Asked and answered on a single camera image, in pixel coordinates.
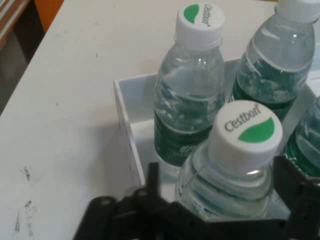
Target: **orange object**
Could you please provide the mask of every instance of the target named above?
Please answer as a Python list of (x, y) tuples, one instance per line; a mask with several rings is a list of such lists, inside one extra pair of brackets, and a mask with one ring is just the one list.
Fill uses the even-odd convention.
[(64, 0), (35, 0), (34, 2), (46, 33)]

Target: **water bottle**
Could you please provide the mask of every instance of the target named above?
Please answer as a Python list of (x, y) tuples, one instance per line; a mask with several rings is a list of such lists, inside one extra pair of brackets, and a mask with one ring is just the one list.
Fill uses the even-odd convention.
[(222, 43), (225, 15), (213, 4), (178, 11), (175, 44), (158, 71), (154, 100), (154, 147), (160, 169), (177, 177), (193, 149), (208, 138), (225, 103)]
[(320, 177), (320, 97), (303, 115), (283, 154), (309, 177)]
[(232, 100), (252, 100), (283, 121), (303, 88), (315, 52), (320, 0), (279, 0), (243, 54)]
[(183, 164), (175, 197), (206, 221), (264, 217), (282, 125), (262, 104), (239, 100), (217, 113), (208, 140)]

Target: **white bottle cap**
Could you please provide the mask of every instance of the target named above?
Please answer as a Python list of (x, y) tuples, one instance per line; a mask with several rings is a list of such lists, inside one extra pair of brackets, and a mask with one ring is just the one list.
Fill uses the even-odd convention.
[(215, 117), (208, 156), (230, 172), (249, 174), (270, 163), (282, 135), (281, 122), (269, 108), (254, 101), (233, 101)]
[(290, 21), (312, 23), (320, 16), (320, 0), (279, 0), (276, 11)]
[(176, 19), (175, 41), (188, 50), (204, 52), (222, 42), (224, 12), (213, 4), (182, 7)]

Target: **cestbon logo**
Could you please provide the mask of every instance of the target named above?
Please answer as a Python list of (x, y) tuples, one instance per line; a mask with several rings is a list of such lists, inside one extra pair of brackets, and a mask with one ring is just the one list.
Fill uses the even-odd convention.
[[(195, 24), (196, 16), (199, 13), (199, 4), (193, 4), (185, 8), (183, 15), (190, 23)], [(211, 17), (212, 6), (209, 4), (204, 5), (202, 23), (210, 27), (209, 18)]]
[[(251, 119), (260, 115), (261, 111), (259, 110), (259, 105), (255, 104), (254, 108), (248, 112), (242, 112), (234, 120), (229, 120), (225, 123), (224, 128), (228, 132), (233, 132), (235, 129), (240, 128), (244, 123), (249, 122)], [(238, 137), (238, 140), (246, 143), (262, 143), (274, 134), (275, 123), (272, 117), (269, 117), (267, 120), (250, 126), (246, 128)]]

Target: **black plastic part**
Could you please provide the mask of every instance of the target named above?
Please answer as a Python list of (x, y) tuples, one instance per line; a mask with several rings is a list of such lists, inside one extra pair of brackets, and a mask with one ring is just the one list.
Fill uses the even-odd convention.
[(102, 240), (111, 225), (116, 199), (109, 196), (94, 198), (89, 203), (74, 240)]
[(159, 166), (149, 164), (146, 186), (116, 203), (92, 200), (74, 240), (315, 240), (320, 226), (318, 178), (307, 178), (285, 157), (273, 165), (274, 187), (291, 210), (288, 220), (205, 222), (159, 195)]

